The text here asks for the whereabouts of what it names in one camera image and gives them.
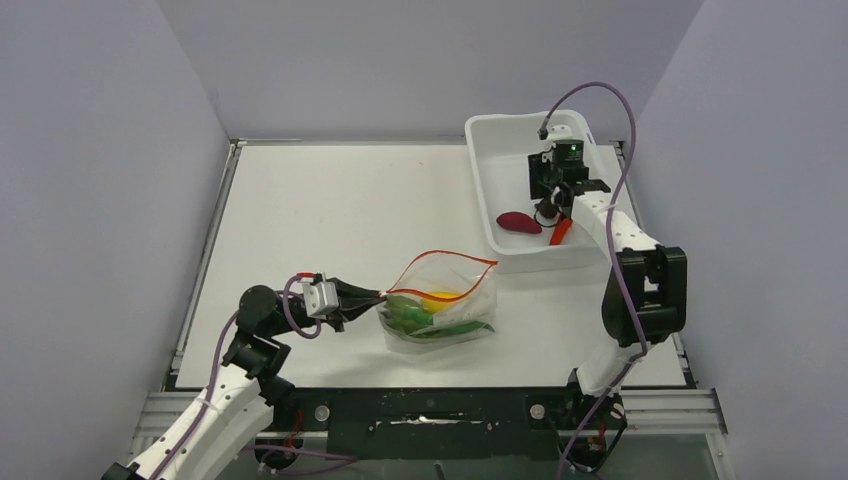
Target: bolt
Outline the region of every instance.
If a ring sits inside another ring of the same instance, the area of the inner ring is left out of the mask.
[[[326,422],[330,418],[330,409],[326,405],[318,405],[315,409],[315,420]]]
[[[538,403],[536,405],[533,405],[532,407],[530,407],[530,417],[532,417],[534,420],[541,420],[545,418],[545,407],[539,405]]]

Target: gray wall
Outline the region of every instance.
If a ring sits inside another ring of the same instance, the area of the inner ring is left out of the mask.
[[[741,479],[846,478],[848,2],[706,0],[639,119],[684,340]]]
[[[0,478],[100,478],[166,369],[226,158],[153,0],[0,6]]]
[[[702,0],[159,0],[232,137],[461,134],[590,80],[637,112]],[[610,94],[571,103],[598,139]]]

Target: transparent plastic bag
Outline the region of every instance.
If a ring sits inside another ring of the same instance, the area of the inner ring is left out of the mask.
[[[383,328],[391,338],[435,347],[493,333],[497,291],[489,272],[497,263],[446,250],[422,253],[377,308]],[[398,347],[389,343],[415,350]]]

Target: white table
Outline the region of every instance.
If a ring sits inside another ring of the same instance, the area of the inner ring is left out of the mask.
[[[619,171],[613,149],[602,150]],[[385,289],[430,249],[489,255],[464,145],[244,146],[177,386],[205,386],[220,329],[250,286],[281,288],[294,272],[324,271]],[[280,375],[298,387],[562,386],[606,335],[608,275],[606,262],[499,275],[497,333],[423,355],[387,350],[373,311],[343,334],[287,334],[279,339],[292,353]],[[684,385],[671,340],[625,384]]]

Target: white plastic bin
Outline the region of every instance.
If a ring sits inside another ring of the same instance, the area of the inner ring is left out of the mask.
[[[465,122],[483,228],[489,246],[501,262],[498,271],[502,273],[584,267],[603,258],[589,234],[576,224],[561,245],[549,246],[553,229],[526,235],[504,230],[496,222],[502,213],[517,211],[533,216],[535,212],[530,200],[527,155],[545,148],[537,131],[546,114],[478,115]],[[601,178],[610,184],[609,172],[599,161],[600,153],[586,119],[572,110],[557,110],[548,128],[563,124],[571,128],[574,138],[584,141],[583,160],[590,178]]]

